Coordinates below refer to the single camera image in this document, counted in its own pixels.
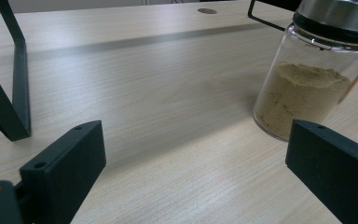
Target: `black bracket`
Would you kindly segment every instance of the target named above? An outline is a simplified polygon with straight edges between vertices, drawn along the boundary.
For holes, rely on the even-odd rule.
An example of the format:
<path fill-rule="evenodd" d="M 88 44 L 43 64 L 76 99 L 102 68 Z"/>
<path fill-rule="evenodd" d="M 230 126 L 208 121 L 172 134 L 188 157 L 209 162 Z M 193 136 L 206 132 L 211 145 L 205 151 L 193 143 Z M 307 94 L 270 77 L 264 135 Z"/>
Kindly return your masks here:
<path fill-rule="evenodd" d="M 295 120 L 286 164 L 343 223 L 358 223 L 358 144 L 334 131 Z"/>
<path fill-rule="evenodd" d="M 101 122 L 75 127 L 23 165 L 15 187 L 0 181 L 0 223 L 70 223 L 105 165 Z"/>
<path fill-rule="evenodd" d="M 7 0 L 0 0 L 0 12 L 14 41 L 12 103 L 0 85 L 0 131 L 11 141 L 31 136 L 25 38 Z"/>
<path fill-rule="evenodd" d="M 255 2 L 256 0 L 252 0 L 251 1 L 251 5 L 249 6 L 249 9 L 248 9 L 248 17 L 255 20 L 255 21 L 259 21 L 263 24 L 266 24 L 268 26 L 271 26 L 275 29 L 278 29 L 280 31 L 284 31 L 285 28 L 279 26 L 279 25 L 276 25 L 272 22 L 269 22 L 269 21 L 264 21 L 260 18 L 257 18 L 256 16 L 253 15 L 253 9 L 255 7 Z M 287 9 L 287 10 L 290 10 L 290 11 L 296 11 L 298 6 L 300 5 L 301 3 L 301 0 L 285 0 L 285 1 L 277 1 L 277 0 L 259 0 L 259 2 L 263 2 L 263 3 L 267 3 L 267 4 L 270 4 L 270 5 L 273 5 L 275 7 L 281 7 L 281 8 L 284 8 L 284 9 Z"/>

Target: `white wall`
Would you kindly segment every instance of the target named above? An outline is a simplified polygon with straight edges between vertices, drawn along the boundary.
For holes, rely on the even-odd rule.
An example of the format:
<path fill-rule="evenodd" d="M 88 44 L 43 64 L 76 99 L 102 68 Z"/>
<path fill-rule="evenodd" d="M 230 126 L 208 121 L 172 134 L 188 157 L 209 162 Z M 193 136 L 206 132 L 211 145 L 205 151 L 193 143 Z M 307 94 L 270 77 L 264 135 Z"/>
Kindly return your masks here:
<path fill-rule="evenodd" d="M 172 0 L 8 0 L 14 13 L 169 4 Z M 184 0 L 185 3 L 199 0 Z"/>

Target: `table surface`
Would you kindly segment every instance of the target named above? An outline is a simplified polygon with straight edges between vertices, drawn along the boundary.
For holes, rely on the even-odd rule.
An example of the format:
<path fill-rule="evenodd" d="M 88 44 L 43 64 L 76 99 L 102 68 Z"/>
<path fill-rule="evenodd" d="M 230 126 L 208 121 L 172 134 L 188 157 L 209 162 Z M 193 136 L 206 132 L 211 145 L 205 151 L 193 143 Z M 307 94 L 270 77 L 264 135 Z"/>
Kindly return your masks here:
<path fill-rule="evenodd" d="M 33 136 L 0 133 L 0 179 L 100 119 L 107 165 L 73 223 L 339 223 L 286 167 L 287 143 L 252 107 L 282 32 L 249 1 L 16 15 L 28 49 Z M 216 14 L 203 14 L 210 8 Z M 292 12 L 257 3 L 280 25 Z M 0 17 L 0 83 L 13 43 Z M 358 84 L 326 123 L 358 142 Z"/>

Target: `beige powder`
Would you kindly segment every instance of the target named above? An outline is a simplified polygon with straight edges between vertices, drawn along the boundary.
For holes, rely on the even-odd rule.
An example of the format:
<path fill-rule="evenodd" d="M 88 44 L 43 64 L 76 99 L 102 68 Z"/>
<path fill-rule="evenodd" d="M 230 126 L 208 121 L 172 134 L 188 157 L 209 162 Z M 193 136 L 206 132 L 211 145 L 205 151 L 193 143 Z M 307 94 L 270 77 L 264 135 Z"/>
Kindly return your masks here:
<path fill-rule="evenodd" d="M 321 123 L 351 85 L 332 69 L 278 63 L 255 106 L 255 118 L 268 132 L 288 139 L 293 119 Z"/>

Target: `glass jar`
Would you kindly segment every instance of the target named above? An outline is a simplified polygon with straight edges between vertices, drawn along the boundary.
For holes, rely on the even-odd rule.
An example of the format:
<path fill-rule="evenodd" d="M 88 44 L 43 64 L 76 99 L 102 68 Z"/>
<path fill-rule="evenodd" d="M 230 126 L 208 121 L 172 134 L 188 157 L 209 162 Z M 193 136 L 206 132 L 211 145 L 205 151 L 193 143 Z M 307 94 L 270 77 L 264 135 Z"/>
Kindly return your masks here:
<path fill-rule="evenodd" d="M 301 3 L 255 103 L 257 124 L 282 140 L 289 139 L 293 119 L 323 123 L 358 79 L 358 30 L 318 18 L 312 7 L 324 8 L 317 2 L 325 10 L 342 9 L 325 5 L 339 2 L 333 0 Z"/>

